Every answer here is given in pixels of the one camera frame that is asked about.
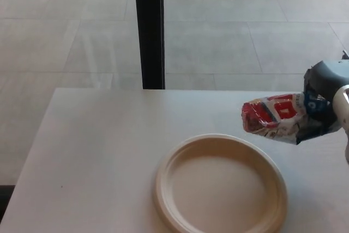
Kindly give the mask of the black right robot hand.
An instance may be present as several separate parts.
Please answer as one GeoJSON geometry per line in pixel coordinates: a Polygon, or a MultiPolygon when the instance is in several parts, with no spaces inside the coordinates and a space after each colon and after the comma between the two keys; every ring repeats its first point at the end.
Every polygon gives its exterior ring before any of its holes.
{"type": "Polygon", "coordinates": [[[348,133],[348,61],[320,61],[304,75],[305,123],[296,143],[333,133],[348,133]]]}

